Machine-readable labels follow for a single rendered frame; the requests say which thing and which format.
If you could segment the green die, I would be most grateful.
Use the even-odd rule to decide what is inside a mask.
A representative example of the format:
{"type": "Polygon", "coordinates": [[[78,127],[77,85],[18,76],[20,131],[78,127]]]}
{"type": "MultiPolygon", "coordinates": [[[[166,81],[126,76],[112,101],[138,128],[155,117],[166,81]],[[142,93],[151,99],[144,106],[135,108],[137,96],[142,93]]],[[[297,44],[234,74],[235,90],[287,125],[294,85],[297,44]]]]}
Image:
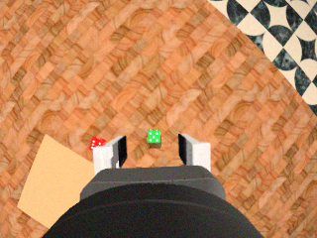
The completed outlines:
{"type": "Polygon", "coordinates": [[[159,143],[160,130],[148,130],[148,143],[159,143]]]}

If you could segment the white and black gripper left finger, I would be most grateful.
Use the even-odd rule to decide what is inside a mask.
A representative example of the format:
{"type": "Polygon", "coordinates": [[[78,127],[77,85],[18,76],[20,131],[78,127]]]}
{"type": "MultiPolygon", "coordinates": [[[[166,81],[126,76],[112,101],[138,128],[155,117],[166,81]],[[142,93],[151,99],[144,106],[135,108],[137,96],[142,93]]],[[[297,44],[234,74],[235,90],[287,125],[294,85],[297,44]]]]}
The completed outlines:
{"type": "Polygon", "coordinates": [[[93,149],[94,174],[104,169],[122,168],[128,158],[127,136],[118,136],[103,146],[93,149]]]}

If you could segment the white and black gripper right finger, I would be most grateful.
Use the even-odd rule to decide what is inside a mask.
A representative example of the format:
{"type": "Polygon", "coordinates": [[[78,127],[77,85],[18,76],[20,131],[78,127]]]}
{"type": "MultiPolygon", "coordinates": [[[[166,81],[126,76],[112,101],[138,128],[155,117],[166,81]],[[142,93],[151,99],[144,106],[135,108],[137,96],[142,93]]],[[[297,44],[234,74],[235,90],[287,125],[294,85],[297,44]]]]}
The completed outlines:
{"type": "Polygon", "coordinates": [[[178,155],[184,165],[202,166],[210,172],[210,144],[187,134],[178,134],[178,155]]]}

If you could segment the tan square mat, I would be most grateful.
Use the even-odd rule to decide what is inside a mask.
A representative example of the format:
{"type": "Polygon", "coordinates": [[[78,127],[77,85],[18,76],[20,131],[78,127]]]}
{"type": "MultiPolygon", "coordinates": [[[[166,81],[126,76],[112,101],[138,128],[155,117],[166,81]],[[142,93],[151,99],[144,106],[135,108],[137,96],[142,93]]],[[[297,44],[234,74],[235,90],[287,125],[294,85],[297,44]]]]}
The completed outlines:
{"type": "Polygon", "coordinates": [[[17,207],[50,229],[93,178],[93,163],[45,135],[17,207]]]}

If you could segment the red die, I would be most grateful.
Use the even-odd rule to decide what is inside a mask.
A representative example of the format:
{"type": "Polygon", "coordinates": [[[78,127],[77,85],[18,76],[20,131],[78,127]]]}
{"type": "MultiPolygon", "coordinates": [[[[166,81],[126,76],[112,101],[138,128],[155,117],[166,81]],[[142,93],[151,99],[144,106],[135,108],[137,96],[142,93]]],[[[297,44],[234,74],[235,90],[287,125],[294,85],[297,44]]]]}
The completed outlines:
{"type": "Polygon", "coordinates": [[[106,142],[106,140],[104,140],[104,139],[101,139],[101,138],[98,138],[98,137],[94,137],[91,140],[89,149],[92,150],[93,147],[95,147],[95,146],[103,146],[105,144],[105,142],[106,142]]]}

